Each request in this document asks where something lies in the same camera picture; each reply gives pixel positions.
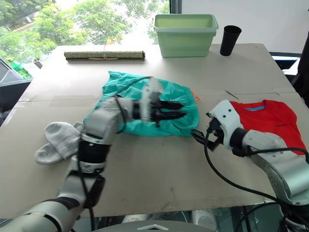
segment black plastic cup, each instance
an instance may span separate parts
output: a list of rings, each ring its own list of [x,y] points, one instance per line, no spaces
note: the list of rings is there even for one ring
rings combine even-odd
[[[240,33],[241,29],[239,27],[232,25],[224,27],[223,39],[220,49],[220,54],[222,56],[229,56],[232,53]]]

